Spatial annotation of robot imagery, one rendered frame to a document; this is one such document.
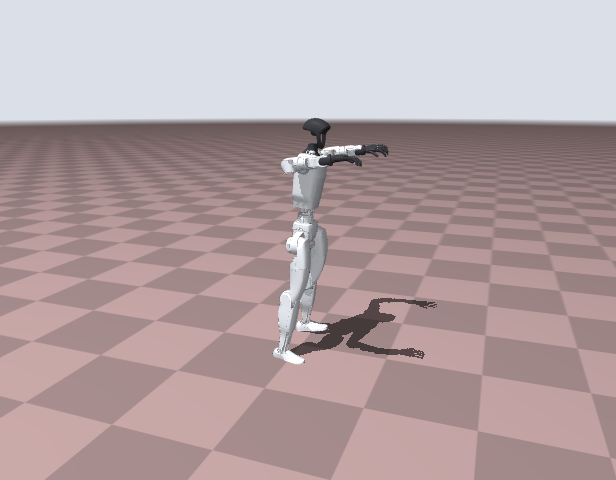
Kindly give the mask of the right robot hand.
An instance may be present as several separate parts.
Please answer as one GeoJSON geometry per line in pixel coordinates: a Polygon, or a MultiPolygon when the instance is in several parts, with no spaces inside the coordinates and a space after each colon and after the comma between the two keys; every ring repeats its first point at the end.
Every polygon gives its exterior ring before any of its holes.
{"type": "Polygon", "coordinates": [[[319,159],[319,164],[321,166],[324,165],[329,165],[332,166],[334,162],[341,162],[341,161],[348,161],[350,163],[354,163],[356,164],[356,166],[361,166],[362,167],[362,162],[361,160],[359,160],[358,157],[355,156],[348,156],[348,155],[334,155],[332,156],[331,154],[328,154],[328,157],[323,157],[319,159]]]}

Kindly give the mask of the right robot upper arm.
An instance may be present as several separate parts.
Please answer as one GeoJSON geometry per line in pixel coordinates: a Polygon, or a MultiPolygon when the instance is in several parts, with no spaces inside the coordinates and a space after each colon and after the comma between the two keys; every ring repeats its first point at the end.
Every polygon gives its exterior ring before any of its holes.
{"type": "MultiPolygon", "coordinates": [[[[303,156],[304,157],[304,156],[303,156]]],[[[293,167],[293,160],[285,160],[281,162],[281,169],[284,174],[294,174],[296,172],[303,175],[307,174],[309,170],[296,171],[293,167]]]]}

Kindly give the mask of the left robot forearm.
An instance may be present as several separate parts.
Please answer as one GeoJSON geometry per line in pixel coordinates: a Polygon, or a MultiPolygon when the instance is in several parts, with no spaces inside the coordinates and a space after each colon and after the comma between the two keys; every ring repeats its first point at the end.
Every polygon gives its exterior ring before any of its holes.
{"type": "MultiPolygon", "coordinates": [[[[334,150],[335,151],[335,155],[357,156],[355,154],[355,150],[359,150],[359,149],[361,149],[361,147],[362,147],[361,145],[357,145],[357,146],[354,146],[354,145],[334,146],[334,147],[324,148],[323,151],[334,150]]],[[[361,156],[361,155],[359,155],[359,156],[361,156]]]]}

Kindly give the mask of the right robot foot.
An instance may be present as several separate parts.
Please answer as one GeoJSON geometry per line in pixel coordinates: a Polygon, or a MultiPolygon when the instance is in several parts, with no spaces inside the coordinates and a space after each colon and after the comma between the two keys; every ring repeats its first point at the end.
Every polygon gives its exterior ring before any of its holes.
{"type": "MultiPolygon", "coordinates": [[[[284,351],[284,349],[283,349],[283,351],[284,351]]],[[[273,356],[276,357],[276,358],[280,358],[280,359],[282,359],[284,361],[293,363],[293,364],[301,365],[301,364],[305,363],[305,359],[304,358],[296,355],[295,353],[293,353],[290,350],[285,351],[285,354],[284,353],[280,353],[279,352],[279,347],[274,349],[273,356]]]]}

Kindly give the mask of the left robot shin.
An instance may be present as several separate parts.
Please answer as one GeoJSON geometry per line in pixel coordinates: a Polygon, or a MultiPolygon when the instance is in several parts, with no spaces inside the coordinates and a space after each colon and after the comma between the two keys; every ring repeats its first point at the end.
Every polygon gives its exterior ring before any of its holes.
{"type": "Polygon", "coordinates": [[[313,307],[314,300],[315,300],[316,285],[317,285],[317,281],[315,282],[313,286],[311,286],[308,289],[305,289],[300,299],[300,305],[302,307],[302,324],[308,324],[308,322],[310,321],[309,319],[310,319],[312,307],[313,307]],[[307,317],[308,317],[308,321],[307,321],[307,317]]]}

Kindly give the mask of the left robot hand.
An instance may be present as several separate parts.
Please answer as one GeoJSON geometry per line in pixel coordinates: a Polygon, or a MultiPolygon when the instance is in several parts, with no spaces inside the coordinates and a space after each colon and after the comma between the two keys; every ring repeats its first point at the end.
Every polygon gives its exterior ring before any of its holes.
{"type": "Polygon", "coordinates": [[[386,154],[388,155],[388,148],[383,144],[378,144],[378,145],[373,144],[369,146],[362,145],[361,149],[355,150],[355,154],[357,156],[365,155],[366,153],[371,153],[375,155],[376,157],[378,157],[378,155],[375,152],[381,152],[386,157],[386,154]]]}

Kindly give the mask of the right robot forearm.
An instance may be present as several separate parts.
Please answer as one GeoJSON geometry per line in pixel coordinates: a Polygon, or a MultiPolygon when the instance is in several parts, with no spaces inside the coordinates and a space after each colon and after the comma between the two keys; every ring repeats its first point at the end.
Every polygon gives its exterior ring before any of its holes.
{"type": "Polygon", "coordinates": [[[321,166],[319,164],[319,159],[323,158],[323,157],[327,157],[325,155],[321,155],[319,157],[316,156],[307,156],[307,157],[291,157],[291,158],[286,158],[285,160],[293,160],[293,167],[296,171],[302,171],[302,170],[310,170],[310,169],[316,169],[318,167],[320,168],[326,168],[329,165],[324,165],[321,166]],[[313,168],[314,167],[314,168],[313,168]]]}

